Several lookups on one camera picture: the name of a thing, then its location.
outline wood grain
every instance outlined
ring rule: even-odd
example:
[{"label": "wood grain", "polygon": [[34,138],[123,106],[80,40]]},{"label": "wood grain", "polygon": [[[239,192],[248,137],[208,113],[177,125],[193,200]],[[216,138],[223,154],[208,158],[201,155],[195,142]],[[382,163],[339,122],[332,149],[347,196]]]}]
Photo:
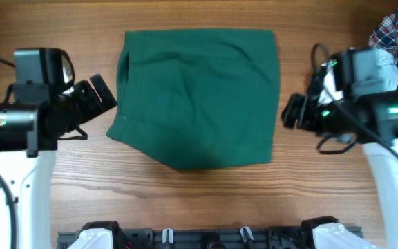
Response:
[{"label": "wood grain", "polygon": [[[366,44],[398,7],[398,1],[347,0],[19,2],[0,1],[0,56],[12,58],[20,47],[62,48],[77,80],[101,73],[114,94],[126,30],[272,29],[281,64],[278,120],[290,94],[305,89],[313,44],[327,44],[332,52]],[[13,70],[0,65],[0,101],[14,80]],[[315,151],[319,138],[277,122],[270,164],[177,172],[107,138],[114,115],[111,110],[85,124],[88,141],[59,144],[51,187],[54,244],[58,231],[89,221],[115,220],[123,228],[261,228],[322,215],[361,225],[367,239],[385,244],[360,147],[322,156]]]}]

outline tabletop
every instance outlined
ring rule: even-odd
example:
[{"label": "tabletop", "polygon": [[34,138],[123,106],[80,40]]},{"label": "tabletop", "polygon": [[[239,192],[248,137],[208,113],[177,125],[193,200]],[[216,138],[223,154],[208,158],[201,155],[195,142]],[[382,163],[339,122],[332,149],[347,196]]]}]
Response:
[{"label": "tabletop", "polygon": [[[128,30],[261,28],[278,44],[281,95],[272,162],[178,172],[106,137],[116,109],[84,124],[87,141],[59,143],[51,183],[52,244],[57,232],[89,221],[122,228],[210,229],[300,225],[332,215],[385,244],[375,183],[358,146],[320,155],[313,133],[283,128],[280,113],[310,78],[310,49],[363,46],[398,1],[29,1],[0,0],[0,57],[15,48],[67,51],[76,80],[100,73],[116,94],[117,61]],[[0,102],[12,68],[0,64]],[[338,148],[341,145],[328,145]]]}]

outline green cloth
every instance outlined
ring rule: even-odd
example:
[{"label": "green cloth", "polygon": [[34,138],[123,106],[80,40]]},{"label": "green cloth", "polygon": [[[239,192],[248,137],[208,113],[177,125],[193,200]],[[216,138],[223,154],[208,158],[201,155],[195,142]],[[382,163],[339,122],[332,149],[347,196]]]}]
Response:
[{"label": "green cloth", "polygon": [[279,91],[272,31],[127,32],[107,136],[174,169],[268,163]]}]

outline wooden surface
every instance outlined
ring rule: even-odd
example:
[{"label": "wooden surface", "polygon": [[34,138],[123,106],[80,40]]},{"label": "wooden surface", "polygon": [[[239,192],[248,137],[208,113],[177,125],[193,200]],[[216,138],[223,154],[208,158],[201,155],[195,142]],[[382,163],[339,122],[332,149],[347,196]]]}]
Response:
[{"label": "wooden surface", "polygon": [[[398,1],[129,1],[0,5],[0,56],[20,47],[58,47],[73,61],[77,80],[101,73],[116,94],[117,61],[126,30],[267,28],[278,41],[285,107],[303,92],[309,53],[367,43]],[[0,101],[13,70],[0,65]],[[123,228],[239,228],[299,225],[332,215],[363,226],[365,238],[385,244],[375,184],[357,147],[322,156],[320,138],[276,124],[272,163],[203,172],[176,172],[105,136],[116,110],[83,126],[88,141],[61,142],[51,187],[52,241],[89,221]]]}]

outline wooden table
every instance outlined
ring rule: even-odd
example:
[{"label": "wooden table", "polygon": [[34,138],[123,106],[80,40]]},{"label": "wooden table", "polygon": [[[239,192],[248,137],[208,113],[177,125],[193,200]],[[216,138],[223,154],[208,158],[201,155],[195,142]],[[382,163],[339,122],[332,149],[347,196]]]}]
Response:
[{"label": "wooden table", "polygon": [[[323,215],[361,225],[366,239],[385,244],[375,184],[361,148],[339,156],[317,154],[320,138],[284,129],[279,117],[290,94],[303,92],[308,83],[313,44],[327,44],[332,52],[364,45],[398,2],[0,2],[5,2],[0,4],[1,57],[12,59],[20,47],[62,48],[77,80],[100,73],[113,94],[126,30],[266,28],[278,41],[281,97],[272,163],[177,172],[107,138],[116,112],[111,110],[83,126],[88,141],[59,144],[51,186],[53,244],[58,231],[74,231],[89,221],[155,230],[264,228]],[[0,101],[14,80],[13,69],[0,64]]]}]

